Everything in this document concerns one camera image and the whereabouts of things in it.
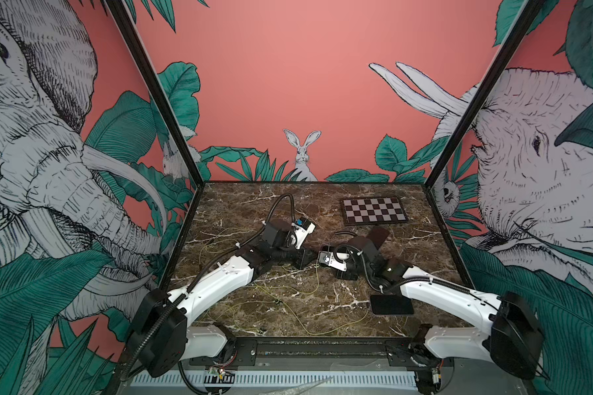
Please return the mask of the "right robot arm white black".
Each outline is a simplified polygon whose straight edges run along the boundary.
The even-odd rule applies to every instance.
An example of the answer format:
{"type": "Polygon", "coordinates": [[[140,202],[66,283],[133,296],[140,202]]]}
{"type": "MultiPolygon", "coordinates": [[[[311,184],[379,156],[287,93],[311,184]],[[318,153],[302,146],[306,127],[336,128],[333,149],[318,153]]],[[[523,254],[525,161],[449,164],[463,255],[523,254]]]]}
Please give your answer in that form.
{"type": "Polygon", "coordinates": [[[465,328],[425,325],[409,348],[420,365],[446,358],[487,360],[519,379],[544,375],[545,334],[518,294],[477,291],[434,276],[397,258],[385,259],[382,242],[355,236],[334,246],[332,259],[345,273],[362,274],[373,290],[374,314],[411,314],[413,302],[429,304],[465,321],[465,328]]]}

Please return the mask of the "blue edged smartphone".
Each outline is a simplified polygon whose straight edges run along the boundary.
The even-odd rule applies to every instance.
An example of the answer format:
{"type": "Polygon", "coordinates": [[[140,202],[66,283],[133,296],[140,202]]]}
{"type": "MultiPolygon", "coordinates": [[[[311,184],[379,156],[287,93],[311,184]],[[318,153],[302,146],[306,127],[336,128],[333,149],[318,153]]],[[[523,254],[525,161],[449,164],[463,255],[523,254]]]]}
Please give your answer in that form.
{"type": "Polygon", "coordinates": [[[373,227],[366,236],[360,240],[360,249],[367,252],[379,252],[382,245],[386,242],[390,232],[381,226],[373,227]]]}

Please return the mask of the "pink edged smartphone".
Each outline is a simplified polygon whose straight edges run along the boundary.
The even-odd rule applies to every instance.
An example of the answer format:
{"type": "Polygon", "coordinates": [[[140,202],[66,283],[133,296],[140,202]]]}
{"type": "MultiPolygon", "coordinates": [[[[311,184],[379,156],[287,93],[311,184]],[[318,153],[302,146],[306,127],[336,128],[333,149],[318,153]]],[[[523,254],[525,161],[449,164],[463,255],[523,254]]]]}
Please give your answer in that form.
{"type": "Polygon", "coordinates": [[[376,316],[412,316],[414,307],[411,299],[394,295],[371,295],[370,306],[376,316]]]}

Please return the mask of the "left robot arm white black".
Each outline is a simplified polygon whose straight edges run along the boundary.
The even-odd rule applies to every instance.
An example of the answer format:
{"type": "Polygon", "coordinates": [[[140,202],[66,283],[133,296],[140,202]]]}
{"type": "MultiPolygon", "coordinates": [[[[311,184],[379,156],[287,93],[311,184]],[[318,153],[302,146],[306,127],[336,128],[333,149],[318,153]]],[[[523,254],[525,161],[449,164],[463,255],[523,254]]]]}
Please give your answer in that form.
{"type": "Polygon", "coordinates": [[[156,378],[183,360],[222,354],[229,341],[227,330],[217,325],[196,327],[196,319],[279,263],[304,268],[312,262],[316,252],[304,242],[315,229],[316,223],[307,217],[285,221],[270,213],[252,237],[214,258],[189,285],[149,292],[130,324],[129,360],[121,380],[142,370],[156,378]]]}

